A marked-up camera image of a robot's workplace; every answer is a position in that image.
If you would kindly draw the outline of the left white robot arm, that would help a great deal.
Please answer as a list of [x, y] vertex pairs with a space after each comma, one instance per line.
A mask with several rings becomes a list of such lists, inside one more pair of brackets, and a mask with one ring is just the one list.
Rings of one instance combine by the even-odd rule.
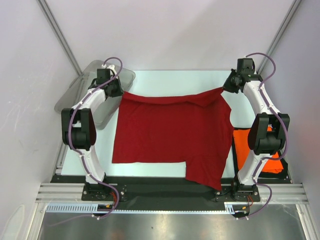
[[97, 76], [85, 96], [74, 106], [61, 111], [62, 141], [76, 152], [81, 160], [86, 174], [87, 194], [94, 194], [100, 200], [107, 199], [110, 194], [118, 199], [119, 192], [105, 182], [106, 174], [95, 150], [97, 131], [94, 112], [108, 98], [122, 95], [119, 72], [113, 64], [104, 64], [102, 68], [97, 69]]

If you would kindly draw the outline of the red t shirt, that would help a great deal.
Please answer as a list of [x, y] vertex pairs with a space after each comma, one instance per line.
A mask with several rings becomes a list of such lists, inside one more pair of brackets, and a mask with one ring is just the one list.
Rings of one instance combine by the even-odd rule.
[[184, 96], [121, 100], [112, 162], [185, 163], [188, 181], [221, 190], [233, 139], [231, 108], [215, 88]]

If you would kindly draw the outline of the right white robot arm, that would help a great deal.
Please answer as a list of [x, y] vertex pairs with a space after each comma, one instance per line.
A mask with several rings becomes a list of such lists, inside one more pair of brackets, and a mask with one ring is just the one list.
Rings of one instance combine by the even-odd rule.
[[230, 188], [231, 196], [242, 201], [256, 192], [258, 177], [267, 161], [280, 160], [280, 156], [274, 157], [280, 150], [287, 152], [290, 117], [275, 107], [261, 76], [253, 70], [232, 69], [223, 89], [229, 93], [242, 92], [255, 114], [247, 137], [248, 157]]

